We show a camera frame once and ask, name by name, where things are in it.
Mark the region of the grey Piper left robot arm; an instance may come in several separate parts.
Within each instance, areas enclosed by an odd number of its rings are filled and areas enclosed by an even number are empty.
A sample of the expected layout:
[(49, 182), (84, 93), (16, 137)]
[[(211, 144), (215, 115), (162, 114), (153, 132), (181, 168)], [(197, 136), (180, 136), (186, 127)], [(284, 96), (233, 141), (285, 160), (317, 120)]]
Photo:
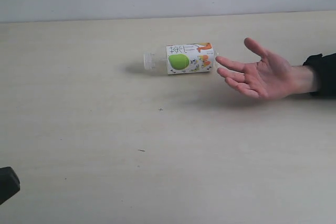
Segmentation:
[(12, 167), (0, 168), (0, 205), (20, 191), (20, 180)]

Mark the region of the open bare human hand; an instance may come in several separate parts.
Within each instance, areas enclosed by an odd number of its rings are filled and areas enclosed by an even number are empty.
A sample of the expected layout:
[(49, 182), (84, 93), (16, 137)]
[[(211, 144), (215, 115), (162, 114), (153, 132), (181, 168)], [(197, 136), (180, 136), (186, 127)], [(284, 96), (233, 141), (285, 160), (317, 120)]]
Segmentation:
[(260, 57), (254, 63), (242, 63), (217, 56), (217, 73), (234, 90), (260, 100), (278, 100), (290, 95), (316, 92), (316, 73), (307, 66), (292, 66), (286, 59), (246, 38), (245, 47)]

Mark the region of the forearm in black sleeve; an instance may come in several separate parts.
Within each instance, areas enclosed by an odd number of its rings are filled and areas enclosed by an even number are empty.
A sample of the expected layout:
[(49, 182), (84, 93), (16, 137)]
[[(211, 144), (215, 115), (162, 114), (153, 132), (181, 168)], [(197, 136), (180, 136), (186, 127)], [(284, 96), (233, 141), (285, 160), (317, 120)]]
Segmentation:
[(309, 56), (302, 66), (295, 68), (295, 81), (294, 94), (335, 98), (335, 54)]

